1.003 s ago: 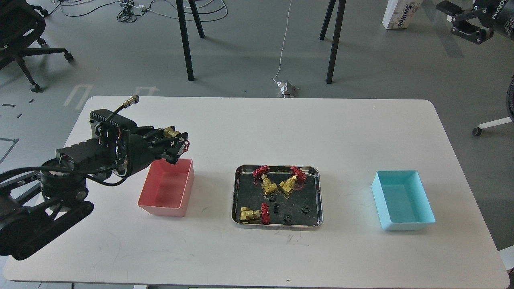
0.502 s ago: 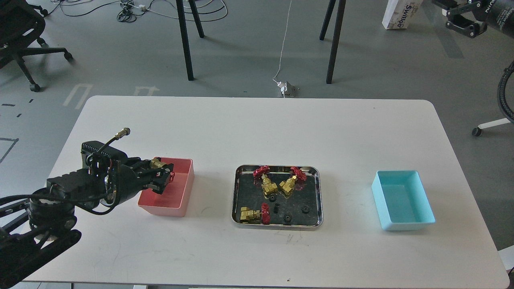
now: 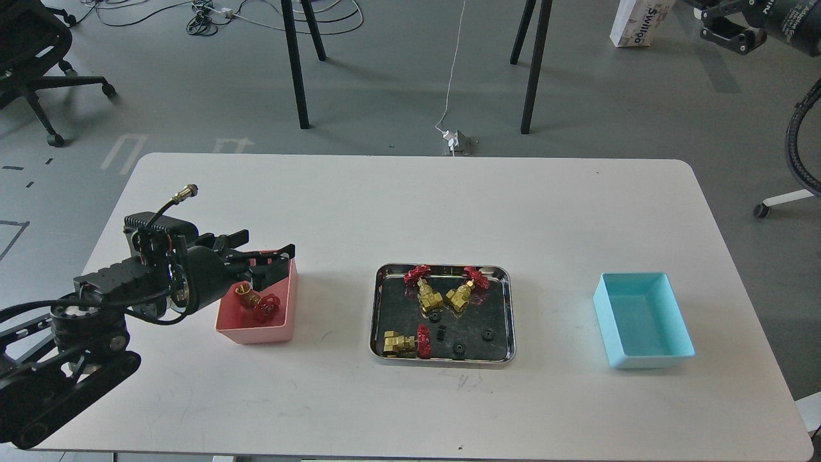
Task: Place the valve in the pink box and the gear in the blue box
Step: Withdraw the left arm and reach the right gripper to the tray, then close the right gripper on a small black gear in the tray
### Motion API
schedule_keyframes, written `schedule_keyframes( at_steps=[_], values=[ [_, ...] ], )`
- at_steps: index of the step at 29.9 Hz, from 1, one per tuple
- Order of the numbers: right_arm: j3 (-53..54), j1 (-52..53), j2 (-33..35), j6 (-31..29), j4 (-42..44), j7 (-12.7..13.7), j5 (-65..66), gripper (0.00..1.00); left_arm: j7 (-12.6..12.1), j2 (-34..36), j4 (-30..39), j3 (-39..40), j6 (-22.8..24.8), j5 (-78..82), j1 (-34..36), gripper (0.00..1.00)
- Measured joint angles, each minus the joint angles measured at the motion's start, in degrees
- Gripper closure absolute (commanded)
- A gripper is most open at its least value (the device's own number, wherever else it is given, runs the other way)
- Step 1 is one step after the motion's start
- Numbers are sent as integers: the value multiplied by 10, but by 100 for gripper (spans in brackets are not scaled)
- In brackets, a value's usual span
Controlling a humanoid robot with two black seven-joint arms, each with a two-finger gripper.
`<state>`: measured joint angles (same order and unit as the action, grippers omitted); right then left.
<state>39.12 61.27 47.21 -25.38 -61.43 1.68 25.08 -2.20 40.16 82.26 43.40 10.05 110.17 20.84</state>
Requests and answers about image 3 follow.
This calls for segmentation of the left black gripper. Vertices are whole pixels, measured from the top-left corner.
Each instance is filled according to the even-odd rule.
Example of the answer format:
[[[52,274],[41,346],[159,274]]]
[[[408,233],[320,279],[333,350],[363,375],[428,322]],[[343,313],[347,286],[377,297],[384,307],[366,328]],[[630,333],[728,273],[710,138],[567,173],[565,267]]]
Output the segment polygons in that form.
[[[136,213],[124,219],[132,257],[150,269],[158,291],[166,298],[135,306],[150,318],[162,318],[167,308],[190,315],[222,298],[238,281],[263,291],[289,278],[295,244],[276,251],[239,252],[250,232],[200,234],[191,222],[156,213]]]

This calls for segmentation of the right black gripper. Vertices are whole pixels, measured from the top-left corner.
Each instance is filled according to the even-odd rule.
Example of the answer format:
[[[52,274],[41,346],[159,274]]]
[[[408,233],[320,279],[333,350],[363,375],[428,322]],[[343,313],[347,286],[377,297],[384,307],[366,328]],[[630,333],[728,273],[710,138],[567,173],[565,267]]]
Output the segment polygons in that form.
[[[767,33],[761,27],[742,26],[728,17],[736,13],[744,15],[758,12],[763,1],[686,1],[694,9],[695,17],[702,26],[698,37],[724,49],[747,55],[767,41]]]

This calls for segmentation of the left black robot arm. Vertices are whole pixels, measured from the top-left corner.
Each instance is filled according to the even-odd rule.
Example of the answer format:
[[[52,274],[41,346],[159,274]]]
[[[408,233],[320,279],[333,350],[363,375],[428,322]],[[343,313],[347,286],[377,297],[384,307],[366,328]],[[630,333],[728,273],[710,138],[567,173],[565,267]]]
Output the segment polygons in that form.
[[[36,308],[47,312],[4,330],[2,349],[48,330],[18,359],[2,353],[2,442],[30,449],[44,441],[139,368],[127,346],[126,317],[175,325],[228,295],[235,284],[262,291],[289,273],[296,249],[242,252],[249,232],[200,234],[196,225],[161,212],[130,214],[124,234],[131,255],[74,279],[56,300],[2,310],[2,321]]]

